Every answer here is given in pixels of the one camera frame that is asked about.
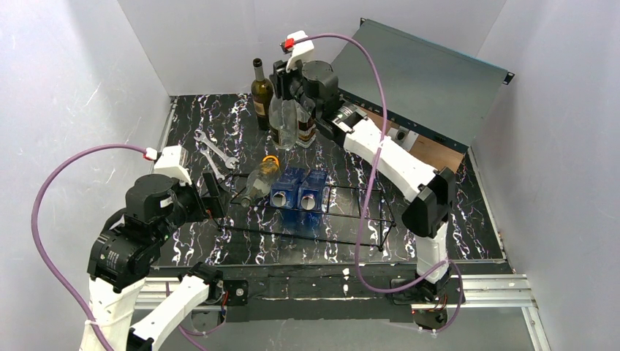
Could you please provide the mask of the dark green wine bottle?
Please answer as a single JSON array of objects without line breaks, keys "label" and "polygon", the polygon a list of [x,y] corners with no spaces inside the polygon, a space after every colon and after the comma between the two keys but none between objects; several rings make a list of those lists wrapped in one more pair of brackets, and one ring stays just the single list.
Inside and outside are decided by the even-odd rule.
[{"label": "dark green wine bottle", "polygon": [[260,58],[254,58],[252,65],[254,67],[254,81],[251,84],[251,93],[258,127],[261,130],[269,131],[269,107],[273,98],[273,85],[264,74]]}]

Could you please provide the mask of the tall clear glass bottle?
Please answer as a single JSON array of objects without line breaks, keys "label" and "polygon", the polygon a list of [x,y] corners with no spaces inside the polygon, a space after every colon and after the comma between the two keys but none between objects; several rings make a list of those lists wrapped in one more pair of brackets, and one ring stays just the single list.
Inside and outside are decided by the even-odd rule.
[{"label": "tall clear glass bottle", "polygon": [[271,140],[275,147],[290,150],[298,139],[298,117],[294,100],[273,96],[268,111]]}]

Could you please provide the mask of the square whisky bottle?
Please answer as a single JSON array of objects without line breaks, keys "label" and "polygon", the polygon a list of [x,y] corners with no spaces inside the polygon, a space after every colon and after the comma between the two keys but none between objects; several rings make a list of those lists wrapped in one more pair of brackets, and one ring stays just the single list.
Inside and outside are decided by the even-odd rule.
[{"label": "square whisky bottle", "polygon": [[316,126],[314,119],[306,114],[298,114],[297,144],[303,148],[308,148],[316,139]]}]

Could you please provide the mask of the clear bottle with dark label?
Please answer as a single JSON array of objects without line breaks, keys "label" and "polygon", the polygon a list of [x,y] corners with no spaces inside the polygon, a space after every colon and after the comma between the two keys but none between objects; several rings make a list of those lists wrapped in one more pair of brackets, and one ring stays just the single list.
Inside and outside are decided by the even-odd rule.
[{"label": "clear bottle with dark label", "polygon": [[244,208],[261,201],[270,194],[271,187],[281,174],[280,164],[261,162],[251,171],[246,181],[246,189],[241,195],[241,205]]}]

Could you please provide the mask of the black wire wine rack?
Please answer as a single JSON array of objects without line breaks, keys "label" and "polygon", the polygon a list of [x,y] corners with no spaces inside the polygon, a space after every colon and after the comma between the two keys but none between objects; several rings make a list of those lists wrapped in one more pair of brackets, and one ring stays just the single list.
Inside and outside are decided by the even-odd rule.
[{"label": "black wire wine rack", "polygon": [[227,177],[232,187],[227,215],[213,220],[219,230],[355,245],[367,188],[329,182],[323,190],[318,210],[277,208],[266,197],[244,208],[241,193],[245,190],[247,177],[243,173]]}]

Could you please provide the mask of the blue square bottle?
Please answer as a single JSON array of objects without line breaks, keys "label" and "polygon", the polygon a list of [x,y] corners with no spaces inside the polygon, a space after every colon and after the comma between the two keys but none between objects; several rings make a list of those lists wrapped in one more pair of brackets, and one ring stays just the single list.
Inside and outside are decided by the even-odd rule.
[{"label": "blue square bottle", "polygon": [[323,200],[328,173],[324,170],[310,170],[298,188],[297,209],[301,210],[305,227],[316,227],[323,213]]},{"label": "blue square bottle", "polygon": [[293,227],[296,223],[298,190],[305,177],[306,169],[288,167],[271,186],[269,203],[279,209],[285,227]]}]

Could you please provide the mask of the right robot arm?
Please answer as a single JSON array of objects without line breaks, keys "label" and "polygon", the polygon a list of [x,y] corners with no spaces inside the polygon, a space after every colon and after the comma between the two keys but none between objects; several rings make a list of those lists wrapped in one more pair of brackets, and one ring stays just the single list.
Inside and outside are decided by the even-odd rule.
[{"label": "right robot arm", "polygon": [[298,103],[326,138],[371,164],[409,203],[401,221],[415,238],[415,278],[386,294],[412,290],[424,299],[445,293],[450,280],[447,227],[456,198],[455,173],[427,165],[394,143],[366,114],[339,95],[338,78],[324,61],[276,61],[276,95]]}]

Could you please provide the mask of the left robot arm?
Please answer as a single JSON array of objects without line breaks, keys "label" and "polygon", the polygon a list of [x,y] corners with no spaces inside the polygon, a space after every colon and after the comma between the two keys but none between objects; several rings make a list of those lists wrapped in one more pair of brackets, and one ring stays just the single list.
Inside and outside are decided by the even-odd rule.
[{"label": "left robot arm", "polygon": [[180,284],[141,321],[132,316],[151,266],[173,233],[187,223],[224,216],[227,193],[204,173],[208,191],[161,174],[138,178],[126,192],[118,223],[110,218],[95,240],[87,272],[94,321],[86,326],[80,348],[103,350],[100,329],[113,350],[158,350],[194,307],[222,289],[223,273],[203,263],[183,275]]}]

